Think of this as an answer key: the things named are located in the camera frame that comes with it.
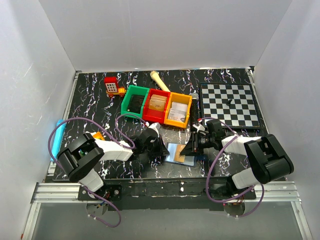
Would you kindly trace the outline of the gold VIP credit card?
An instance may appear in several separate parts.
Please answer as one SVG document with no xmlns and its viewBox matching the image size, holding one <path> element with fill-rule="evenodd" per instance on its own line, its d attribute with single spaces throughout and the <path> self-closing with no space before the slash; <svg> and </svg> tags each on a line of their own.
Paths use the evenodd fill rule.
<svg viewBox="0 0 320 240">
<path fill-rule="evenodd" d="M 181 155 L 182 150 L 185 148 L 185 145 L 178 144 L 175 150 L 174 161 L 177 163 L 185 162 L 185 155 Z"/>
</svg>

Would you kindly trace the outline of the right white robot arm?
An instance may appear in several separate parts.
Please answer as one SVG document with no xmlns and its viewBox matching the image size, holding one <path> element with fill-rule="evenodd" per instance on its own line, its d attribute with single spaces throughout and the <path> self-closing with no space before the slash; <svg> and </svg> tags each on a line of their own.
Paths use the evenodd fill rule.
<svg viewBox="0 0 320 240">
<path fill-rule="evenodd" d="M 204 117 L 206 127 L 192 126 L 190 139 L 181 150 L 181 156 L 200 156 L 204 149 L 214 148 L 219 153 L 232 153 L 248 158 L 249 167 L 229 176 L 223 195 L 237 199 L 257 184 L 267 184 L 294 172 L 294 164 L 273 134 L 265 136 L 239 136 L 236 132 L 227 135 L 224 123 L 216 118 Z"/>
</svg>

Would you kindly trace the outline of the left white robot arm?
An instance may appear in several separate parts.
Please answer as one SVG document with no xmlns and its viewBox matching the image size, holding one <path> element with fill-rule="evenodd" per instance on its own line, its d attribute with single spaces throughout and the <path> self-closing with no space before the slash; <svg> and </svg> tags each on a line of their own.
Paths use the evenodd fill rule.
<svg viewBox="0 0 320 240">
<path fill-rule="evenodd" d="M 81 183 L 95 200 L 106 196 L 102 177 L 94 170 L 101 161 L 144 161 L 169 155 L 159 131 L 147 128 L 117 144 L 84 133 L 57 154 L 57 162 L 72 183 Z"/>
</svg>

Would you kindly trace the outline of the blue leather card holder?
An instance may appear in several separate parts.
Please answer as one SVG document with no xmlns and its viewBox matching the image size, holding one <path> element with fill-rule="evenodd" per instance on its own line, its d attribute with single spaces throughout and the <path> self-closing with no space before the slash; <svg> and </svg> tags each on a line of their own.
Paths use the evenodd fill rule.
<svg viewBox="0 0 320 240">
<path fill-rule="evenodd" d="M 187 167 L 194 167 L 198 161 L 206 161 L 208 158 L 205 155 L 187 156 L 181 155 L 181 151 L 185 145 L 177 143 L 168 143 L 167 150 L 169 155 L 165 156 L 164 161 L 171 164 L 177 164 Z"/>
</svg>

